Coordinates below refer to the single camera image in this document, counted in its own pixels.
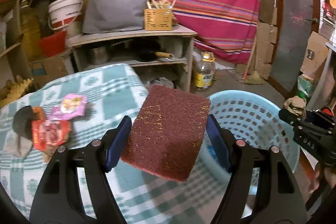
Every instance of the oil bottle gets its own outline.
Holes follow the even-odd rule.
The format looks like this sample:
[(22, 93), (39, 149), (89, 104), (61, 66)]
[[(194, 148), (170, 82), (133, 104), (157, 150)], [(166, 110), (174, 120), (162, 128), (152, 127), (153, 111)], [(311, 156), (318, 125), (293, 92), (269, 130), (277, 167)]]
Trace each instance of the oil bottle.
[(23, 33), (22, 48), (28, 61), (40, 59), (43, 55), (38, 44), (41, 39), (39, 21), (35, 9), (30, 5), (33, 0), (22, 0), (20, 4), (21, 30)]
[(206, 89), (212, 85), (215, 75), (215, 58), (213, 52), (201, 52), (201, 60), (196, 63), (194, 85), (199, 89)]

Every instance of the white plastic bucket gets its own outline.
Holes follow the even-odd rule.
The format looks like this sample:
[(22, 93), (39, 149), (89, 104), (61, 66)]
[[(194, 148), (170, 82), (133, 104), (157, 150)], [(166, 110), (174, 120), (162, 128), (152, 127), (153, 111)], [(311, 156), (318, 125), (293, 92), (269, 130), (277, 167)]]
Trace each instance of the white plastic bucket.
[(83, 7), (83, 0), (56, 0), (49, 5), (49, 27), (56, 31), (73, 23)]

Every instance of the wooden basket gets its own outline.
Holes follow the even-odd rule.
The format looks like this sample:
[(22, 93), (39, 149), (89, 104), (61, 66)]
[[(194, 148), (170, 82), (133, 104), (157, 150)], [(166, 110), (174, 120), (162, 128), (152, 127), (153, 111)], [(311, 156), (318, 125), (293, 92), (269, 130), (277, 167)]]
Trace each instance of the wooden basket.
[(146, 31), (171, 31), (172, 9), (145, 9)]

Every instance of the green and white tablecloth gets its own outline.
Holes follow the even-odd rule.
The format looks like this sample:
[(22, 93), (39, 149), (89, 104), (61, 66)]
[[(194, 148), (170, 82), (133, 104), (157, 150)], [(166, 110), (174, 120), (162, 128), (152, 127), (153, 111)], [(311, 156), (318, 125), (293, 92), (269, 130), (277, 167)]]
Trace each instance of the green and white tablecloth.
[[(3, 145), (13, 134), (16, 111), (41, 106), (48, 115), (68, 93), (86, 95), (90, 106), (84, 118), (74, 120), (67, 146), (76, 148), (101, 138), (124, 115), (134, 121), (148, 92), (130, 66), (116, 64), (54, 80), (0, 110), (0, 181), (27, 218), (46, 164), (34, 148), (23, 160), (4, 152)], [(106, 176), (128, 224), (210, 223), (225, 191), (200, 159), (184, 183), (158, 178), (121, 160)], [(85, 212), (95, 217), (83, 168), (78, 168), (78, 179)]]

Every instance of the maroon abrasive pad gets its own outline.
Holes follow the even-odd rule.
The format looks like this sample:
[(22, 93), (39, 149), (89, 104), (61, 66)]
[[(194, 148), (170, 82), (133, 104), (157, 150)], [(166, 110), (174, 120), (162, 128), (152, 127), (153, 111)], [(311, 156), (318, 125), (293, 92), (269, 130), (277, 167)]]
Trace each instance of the maroon abrasive pad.
[(207, 98), (153, 85), (121, 159), (153, 175), (186, 181), (201, 148), (209, 108)]

